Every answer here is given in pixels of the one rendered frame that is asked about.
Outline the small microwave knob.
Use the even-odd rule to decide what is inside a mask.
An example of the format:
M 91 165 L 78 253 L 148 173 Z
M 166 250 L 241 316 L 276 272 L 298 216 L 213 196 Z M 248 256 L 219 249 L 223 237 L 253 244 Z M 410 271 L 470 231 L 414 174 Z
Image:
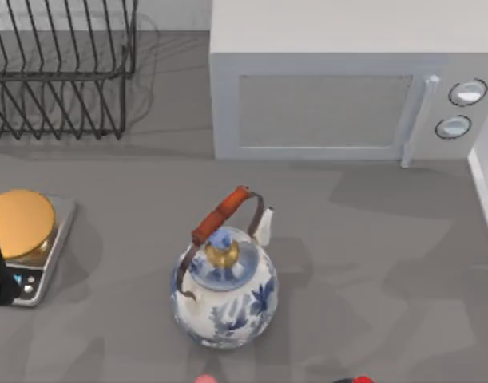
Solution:
M 456 140 L 465 136 L 472 128 L 472 121 L 463 115 L 441 120 L 436 125 L 435 134 L 443 140 Z

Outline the large microwave knob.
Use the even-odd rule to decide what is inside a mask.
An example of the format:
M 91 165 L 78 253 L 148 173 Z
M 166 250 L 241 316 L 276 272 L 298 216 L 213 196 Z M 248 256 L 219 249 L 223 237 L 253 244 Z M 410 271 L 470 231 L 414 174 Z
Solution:
M 466 107 L 477 104 L 488 92 L 488 85 L 481 79 L 473 79 L 455 84 L 448 94 L 451 104 Z

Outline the grey kitchen scale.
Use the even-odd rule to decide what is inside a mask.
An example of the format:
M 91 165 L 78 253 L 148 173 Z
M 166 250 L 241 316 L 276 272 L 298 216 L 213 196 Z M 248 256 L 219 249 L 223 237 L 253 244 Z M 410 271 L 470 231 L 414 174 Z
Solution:
M 51 235 L 33 254 L 6 261 L 8 271 L 21 287 L 12 306 L 34 307 L 44 298 L 75 217 L 77 205 L 73 199 L 47 194 L 45 197 L 55 211 Z

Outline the pale microwave oven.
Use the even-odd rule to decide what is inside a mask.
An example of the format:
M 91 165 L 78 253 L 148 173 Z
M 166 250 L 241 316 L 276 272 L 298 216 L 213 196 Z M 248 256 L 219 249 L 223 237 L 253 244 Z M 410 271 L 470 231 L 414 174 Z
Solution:
M 400 163 L 440 77 L 413 160 L 460 160 L 488 118 L 450 89 L 488 85 L 488 0 L 213 0 L 209 46 L 214 154 L 225 160 Z M 439 121 L 467 116 L 456 140 Z

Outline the jar with gold lid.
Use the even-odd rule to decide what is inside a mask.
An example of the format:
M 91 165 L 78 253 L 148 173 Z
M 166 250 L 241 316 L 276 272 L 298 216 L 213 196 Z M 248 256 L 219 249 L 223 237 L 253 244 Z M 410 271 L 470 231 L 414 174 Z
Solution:
M 7 262 L 42 265 L 57 234 L 56 213 L 38 191 L 0 193 L 0 247 Z

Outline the blue and white teapot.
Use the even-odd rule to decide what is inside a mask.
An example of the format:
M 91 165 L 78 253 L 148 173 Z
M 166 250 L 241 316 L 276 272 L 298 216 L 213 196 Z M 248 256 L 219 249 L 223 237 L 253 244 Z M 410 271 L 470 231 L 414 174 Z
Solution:
M 192 231 L 172 272 L 177 325 L 195 342 L 235 349 L 259 337 L 278 306 L 279 279 L 265 251 L 273 209 L 240 185 Z

